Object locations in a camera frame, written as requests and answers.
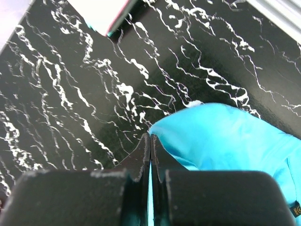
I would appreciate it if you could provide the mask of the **turquoise t shirt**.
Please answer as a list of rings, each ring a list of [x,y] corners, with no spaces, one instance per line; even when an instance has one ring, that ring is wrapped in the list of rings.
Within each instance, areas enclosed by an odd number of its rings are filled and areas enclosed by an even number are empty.
[[[289,208],[301,201],[301,141],[241,109],[207,103],[154,123],[166,151],[188,170],[255,170],[272,176]]]

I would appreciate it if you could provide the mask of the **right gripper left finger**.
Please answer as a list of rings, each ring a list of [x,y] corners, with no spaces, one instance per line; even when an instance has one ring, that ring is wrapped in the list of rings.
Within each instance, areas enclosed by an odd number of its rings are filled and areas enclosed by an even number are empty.
[[[114,168],[125,169],[128,173],[121,212],[122,226],[148,225],[150,159],[150,136],[144,133],[136,148]]]

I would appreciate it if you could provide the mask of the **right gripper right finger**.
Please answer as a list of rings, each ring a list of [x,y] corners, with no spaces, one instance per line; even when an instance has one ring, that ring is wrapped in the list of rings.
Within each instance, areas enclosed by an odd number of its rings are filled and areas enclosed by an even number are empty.
[[[188,171],[172,155],[170,155],[159,138],[150,136],[151,178],[153,192],[154,225],[169,226],[169,205],[166,188],[166,171]]]

